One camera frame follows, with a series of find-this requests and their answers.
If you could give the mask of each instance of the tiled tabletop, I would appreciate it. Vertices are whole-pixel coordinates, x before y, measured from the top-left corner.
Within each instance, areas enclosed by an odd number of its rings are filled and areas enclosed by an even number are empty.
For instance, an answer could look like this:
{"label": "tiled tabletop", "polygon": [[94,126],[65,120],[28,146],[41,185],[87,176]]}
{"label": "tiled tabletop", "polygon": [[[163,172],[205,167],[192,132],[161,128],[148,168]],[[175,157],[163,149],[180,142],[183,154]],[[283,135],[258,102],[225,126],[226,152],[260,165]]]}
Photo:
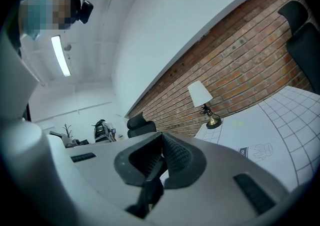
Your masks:
{"label": "tiled tabletop", "polygon": [[286,86],[216,129],[203,124],[195,138],[240,152],[291,191],[312,179],[320,163],[320,96]]}

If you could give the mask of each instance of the lamp base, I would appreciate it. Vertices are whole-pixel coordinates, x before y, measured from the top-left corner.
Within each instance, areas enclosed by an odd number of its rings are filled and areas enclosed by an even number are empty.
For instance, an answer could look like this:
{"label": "lamp base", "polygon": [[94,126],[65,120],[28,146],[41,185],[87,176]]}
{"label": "lamp base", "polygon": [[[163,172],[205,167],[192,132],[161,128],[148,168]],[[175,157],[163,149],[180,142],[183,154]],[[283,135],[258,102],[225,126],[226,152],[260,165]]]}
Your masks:
{"label": "lamp base", "polygon": [[212,118],[212,116],[210,117],[210,121],[208,123],[206,123],[206,127],[208,129],[215,129],[217,127],[219,127],[222,124],[222,121],[220,118]]}

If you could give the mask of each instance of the fluorescent tube light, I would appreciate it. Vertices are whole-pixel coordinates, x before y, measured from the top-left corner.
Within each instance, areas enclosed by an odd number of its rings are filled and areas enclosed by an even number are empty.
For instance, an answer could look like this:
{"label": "fluorescent tube light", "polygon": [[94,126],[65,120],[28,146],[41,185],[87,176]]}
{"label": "fluorescent tube light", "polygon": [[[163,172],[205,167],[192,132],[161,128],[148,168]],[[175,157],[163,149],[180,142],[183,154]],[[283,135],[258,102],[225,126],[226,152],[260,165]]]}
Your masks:
{"label": "fluorescent tube light", "polygon": [[51,37],[51,42],[52,42],[56,59],[58,60],[59,66],[64,76],[70,76],[71,74],[64,57],[64,52],[62,50],[60,36]]}

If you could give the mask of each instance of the lampshade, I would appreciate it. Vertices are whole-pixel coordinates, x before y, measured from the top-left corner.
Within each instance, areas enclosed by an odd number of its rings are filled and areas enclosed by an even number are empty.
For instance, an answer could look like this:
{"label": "lampshade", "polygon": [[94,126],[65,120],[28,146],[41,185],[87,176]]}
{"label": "lampshade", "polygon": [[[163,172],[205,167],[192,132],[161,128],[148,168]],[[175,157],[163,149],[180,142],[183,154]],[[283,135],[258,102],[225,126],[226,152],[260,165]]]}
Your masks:
{"label": "lampshade", "polygon": [[201,106],[212,99],[211,94],[200,81],[190,84],[188,90],[194,107]]}

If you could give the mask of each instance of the table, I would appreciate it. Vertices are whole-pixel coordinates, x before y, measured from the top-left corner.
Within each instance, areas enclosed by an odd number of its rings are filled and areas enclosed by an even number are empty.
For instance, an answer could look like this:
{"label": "table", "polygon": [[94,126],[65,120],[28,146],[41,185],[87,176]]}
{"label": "table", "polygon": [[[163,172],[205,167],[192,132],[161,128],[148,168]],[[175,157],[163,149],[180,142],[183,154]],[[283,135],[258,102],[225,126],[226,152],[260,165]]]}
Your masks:
{"label": "table", "polygon": [[240,152],[292,191],[311,180],[320,163],[320,96],[286,86],[223,118],[216,129],[203,124],[195,138]]}

